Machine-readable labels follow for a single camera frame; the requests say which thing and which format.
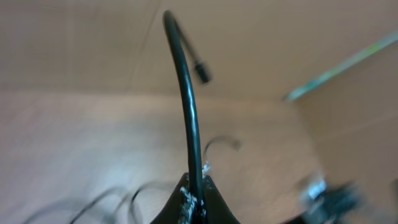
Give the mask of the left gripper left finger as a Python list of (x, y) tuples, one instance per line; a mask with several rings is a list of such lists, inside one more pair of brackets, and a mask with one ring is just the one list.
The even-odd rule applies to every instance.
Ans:
[(150, 224), (191, 224), (195, 197), (189, 191), (188, 173), (184, 173), (160, 213)]

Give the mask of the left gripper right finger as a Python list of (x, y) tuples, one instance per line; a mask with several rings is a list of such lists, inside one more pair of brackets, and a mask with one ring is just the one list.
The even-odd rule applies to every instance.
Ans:
[(228, 208), (226, 202), (217, 189), (213, 179), (206, 175), (203, 178), (204, 224), (240, 224)]

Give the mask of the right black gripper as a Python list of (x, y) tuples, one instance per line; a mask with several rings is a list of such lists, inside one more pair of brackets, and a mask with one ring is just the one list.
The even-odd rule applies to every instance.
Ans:
[(307, 177), (298, 182), (305, 224), (342, 223), (343, 217), (360, 207), (360, 197), (351, 183), (330, 186), (323, 178)]

